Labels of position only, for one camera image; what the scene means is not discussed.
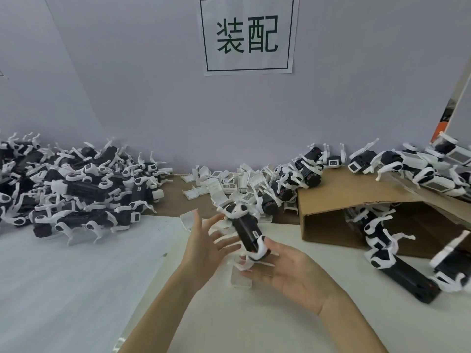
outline paper sign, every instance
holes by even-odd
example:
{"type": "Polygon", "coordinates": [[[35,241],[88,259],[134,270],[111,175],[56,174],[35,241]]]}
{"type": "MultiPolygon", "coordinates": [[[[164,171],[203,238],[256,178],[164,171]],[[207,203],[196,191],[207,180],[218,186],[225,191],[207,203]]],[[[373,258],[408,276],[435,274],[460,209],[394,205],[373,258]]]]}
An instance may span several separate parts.
{"type": "Polygon", "coordinates": [[[292,73],[299,0],[199,0],[204,74],[292,73]]]}

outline right hand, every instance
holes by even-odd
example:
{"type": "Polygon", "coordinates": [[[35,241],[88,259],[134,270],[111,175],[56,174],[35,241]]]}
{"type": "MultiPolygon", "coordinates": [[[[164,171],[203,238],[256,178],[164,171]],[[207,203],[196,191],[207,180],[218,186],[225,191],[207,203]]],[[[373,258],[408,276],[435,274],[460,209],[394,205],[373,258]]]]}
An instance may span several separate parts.
{"type": "Polygon", "coordinates": [[[279,255],[270,254],[241,274],[261,281],[280,291],[292,301],[319,315],[330,299],[341,295],[343,289],[324,269],[302,251],[265,238],[265,244],[279,255]]]}

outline hand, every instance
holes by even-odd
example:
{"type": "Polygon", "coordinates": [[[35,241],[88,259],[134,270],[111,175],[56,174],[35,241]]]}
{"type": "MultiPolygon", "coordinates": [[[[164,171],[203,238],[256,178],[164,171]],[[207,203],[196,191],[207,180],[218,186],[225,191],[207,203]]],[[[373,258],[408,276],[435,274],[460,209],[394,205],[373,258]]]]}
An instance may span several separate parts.
{"type": "Polygon", "coordinates": [[[241,248],[238,235],[223,237],[220,231],[208,235],[208,231],[218,221],[224,218],[224,214],[217,214],[208,219],[204,225],[198,210],[193,211],[195,222],[186,245],[185,254],[180,266],[189,272],[189,278],[194,289],[199,291],[214,275],[222,259],[230,253],[241,248]]]}
{"type": "Polygon", "coordinates": [[[330,298],[343,292],[329,274],[302,251],[268,237],[265,244],[279,255],[270,254],[262,261],[274,266],[255,263],[250,270],[241,272],[243,276],[274,287],[317,315],[330,298]]]}

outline left hand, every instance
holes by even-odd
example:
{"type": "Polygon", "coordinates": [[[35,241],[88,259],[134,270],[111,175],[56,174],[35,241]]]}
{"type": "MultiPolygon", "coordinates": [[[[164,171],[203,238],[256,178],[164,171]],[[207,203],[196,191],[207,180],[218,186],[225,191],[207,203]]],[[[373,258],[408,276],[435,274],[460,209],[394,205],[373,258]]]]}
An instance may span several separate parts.
{"type": "Polygon", "coordinates": [[[216,242],[223,237],[223,234],[220,231],[208,234],[211,226],[224,219],[224,214],[216,214],[204,225],[197,209],[193,211],[193,214],[195,222],[180,266],[189,273],[189,279],[192,281],[195,291],[199,291],[214,275],[222,259],[242,246],[235,244],[240,241],[238,235],[226,237],[216,242]]]}

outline black border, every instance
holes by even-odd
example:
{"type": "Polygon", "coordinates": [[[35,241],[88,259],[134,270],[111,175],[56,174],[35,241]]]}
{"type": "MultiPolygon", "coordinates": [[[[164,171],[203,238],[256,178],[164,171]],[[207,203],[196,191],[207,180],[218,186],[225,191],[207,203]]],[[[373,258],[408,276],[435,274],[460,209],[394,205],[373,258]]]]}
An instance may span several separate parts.
{"type": "Polygon", "coordinates": [[[290,39],[288,42],[288,58],[286,59],[286,67],[284,68],[250,68],[250,69],[220,69],[220,70],[209,70],[208,69],[208,54],[206,53],[206,38],[204,36],[204,22],[203,22],[203,5],[202,1],[209,0],[200,0],[200,11],[201,11],[201,27],[203,29],[203,43],[204,43],[204,57],[206,58],[206,71],[208,72],[230,72],[230,71],[239,71],[239,70],[275,70],[275,69],[288,69],[290,61],[290,47],[291,47],[291,29],[293,26],[293,11],[294,11],[294,0],[291,4],[291,24],[290,24],[290,39]]]}

